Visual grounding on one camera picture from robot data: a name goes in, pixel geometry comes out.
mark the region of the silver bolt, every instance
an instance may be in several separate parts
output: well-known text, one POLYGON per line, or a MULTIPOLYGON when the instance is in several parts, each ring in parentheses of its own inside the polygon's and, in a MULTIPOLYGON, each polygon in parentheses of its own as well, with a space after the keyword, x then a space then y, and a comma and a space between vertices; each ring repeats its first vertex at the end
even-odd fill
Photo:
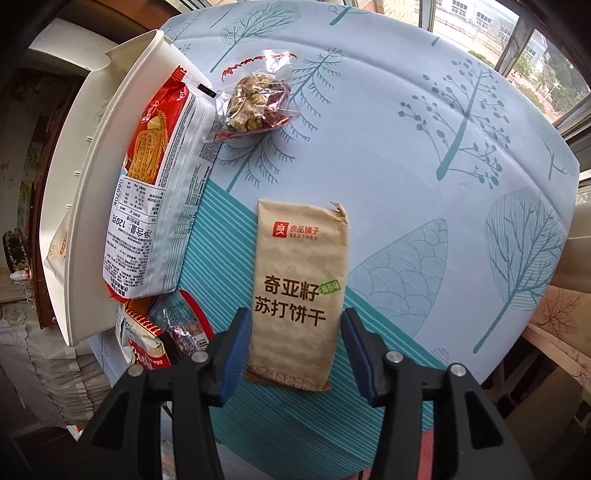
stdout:
POLYGON ((466 367, 464 367, 461 364, 453 364, 452 367, 449 369, 452 374, 454 374, 456 377, 463 377, 464 375, 466 375, 466 367))
POLYGON ((209 355, 207 352, 195 352, 193 355, 191 355, 191 360, 193 360, 193 362, 196 364, 202 364, 203 362, 206 362, 208 358, 209 355))
POLYGON ((386 353, 386 358, 390 360, 393 364, 399 364, 403 359, 404 355, 396 350, 390 350, 386 353))
POLYGON ((132 377, 139 377, 142 373, 144 373, 144 367, 139 364, 131 365, 131 367, 127 369, 127 373, 132 377))

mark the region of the bestore logo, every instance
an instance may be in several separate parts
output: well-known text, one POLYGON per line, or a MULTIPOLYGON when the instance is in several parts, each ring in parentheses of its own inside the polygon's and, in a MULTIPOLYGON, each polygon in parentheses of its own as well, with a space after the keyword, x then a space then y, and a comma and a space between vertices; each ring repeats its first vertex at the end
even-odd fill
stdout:
POLYGON ((288 222, 275 222, 275 225, 273 225, 273 236, 276 236, 277 238, 286 238, 289 225, 288 222))

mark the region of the red strip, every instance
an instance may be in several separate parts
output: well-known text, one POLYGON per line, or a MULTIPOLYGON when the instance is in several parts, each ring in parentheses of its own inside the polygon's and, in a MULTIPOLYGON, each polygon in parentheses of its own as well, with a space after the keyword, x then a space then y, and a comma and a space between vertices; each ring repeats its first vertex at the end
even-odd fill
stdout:
POLYGON ((191 310, 193 311, 193 313, 197 317, 197 320, 199 320, 199 323, 201 324, 201 328, 203 329, 203 333, 205 333, 205 335, 207 335, 207 338, 209 340, 211 340, 213 337, 212 326, 209 323, 209 320, 207 319, 205 312, 201 309, 201 307, 197 303, 197 300, 195 300, 191 296, 191 294, 186 290, 179 290, 178 292, 183 296, 183 298, 189 304, 189 307, 191 307, 191 310))

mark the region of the plastic bag of walnuts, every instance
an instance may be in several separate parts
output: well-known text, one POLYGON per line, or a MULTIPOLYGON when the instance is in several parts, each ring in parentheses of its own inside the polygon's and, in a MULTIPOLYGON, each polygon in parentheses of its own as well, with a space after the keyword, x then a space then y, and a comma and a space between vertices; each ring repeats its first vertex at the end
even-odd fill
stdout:
POLYGON ((264 50, 222 72, 228 88, 219 92, 216 107, 219 130, 211 141, 229 140, 281 127, 298 112, 290 96, 293 60, 287 50, 264 50))

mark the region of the table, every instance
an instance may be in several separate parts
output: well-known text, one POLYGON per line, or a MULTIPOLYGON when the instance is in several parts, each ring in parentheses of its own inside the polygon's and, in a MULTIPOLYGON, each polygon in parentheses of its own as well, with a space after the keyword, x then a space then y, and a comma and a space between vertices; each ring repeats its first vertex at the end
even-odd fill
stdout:
MULTIPOLYGON (((435 35, 320 2, 246 2, 163 26, 221 89, 265 48, 296 53, 281 130, 224 144, 181 273, 215 329, 251 304, 256 201, 350 220, 345 306, 423 365, 483 381, 528 322, 573 215, 579 166, 503 77, 435 35)), ((359 397, 341 342, 327 393, 241 382, 216 437, 276 480, 338 479, 371 464, 382 412, 359 397)), ((431 426, 424 406, 424 428, 431 426)))

